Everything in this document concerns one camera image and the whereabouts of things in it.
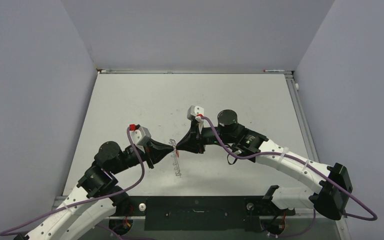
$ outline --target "screw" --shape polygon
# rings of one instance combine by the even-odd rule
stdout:
[[[140,210],[141,212],[145,211],[145,209],[147,209],[147,206],[145,205],[145,203],[141,203],[141,204],[139,204],[139,210]]]
[[[251,210],[251,209],[253,209],[254,208],[254,204],[252,203],[252,202],[250,202],[250,203],[248,203],[247,205],[246,205],[246,209],[248,209],[248,210]]]

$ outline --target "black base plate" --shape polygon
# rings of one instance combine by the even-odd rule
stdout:
[[[131,216],[145,216],[145,231],[216,231],[249,229],[252,218],[274,216],[279,209],[263,196],[129,196]],[[146,204],[139,211],[139,204]],[[295,215],[287,210],[288,216]]]

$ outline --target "gray wall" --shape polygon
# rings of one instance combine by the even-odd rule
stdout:
[[[295,70],[334,0],[62,0],[104,69]]]
[[[0,0],[0,231],[61,194],[95,78],[59,0]]]
[[[336,0],[295,77],[320,161],[346,165],[379,215],[348,219],[353,240],[384,239],[384,1]],[[346,210],[368,216],[354,202]]]

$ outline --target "red wire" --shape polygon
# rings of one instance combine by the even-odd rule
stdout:
[[[283,226],[282,226],[283,229],[285,229],[285,225],[286,225],[285,219],[286,219],[286,212],[283,213],[282,221],[280,221],[280,223],[279,223],[279,225],[284,223]]]
[[[130,206],[130,212],[126,215],[126,217],[124,218],[124,221],[123,223],[125,223],[127,225],[127,218],[133,213],[133,206],[131,205]]]
[[[280,221],[279,225],[285,221],[285,218],[286,218],[286,212],[283,213],[283,218],[282,218],[282,221]]]

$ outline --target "white tabletop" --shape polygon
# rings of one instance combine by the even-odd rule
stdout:
[[[158,142],[179,141],[190,127],[186,114],[191,105],[205,108],[215,125],[221,110],[232,109],[240,124],[308,157],[283,74],[99,74],[63,194],[68,195],[91,166],[101,144],[115,141],[122,149],[129,145],[129,124],[148,128]],[[128,194],[246,196],[264,195],[271,185],[302,186],[248,160],[228,165],[226,155],[218,146],[207,146],[204,154],[180,151],[180,178],[169,154],[154,169],[145,166],[144,180]],[[126,188],[140,175],[140,166],[120,172],[118,185]]]

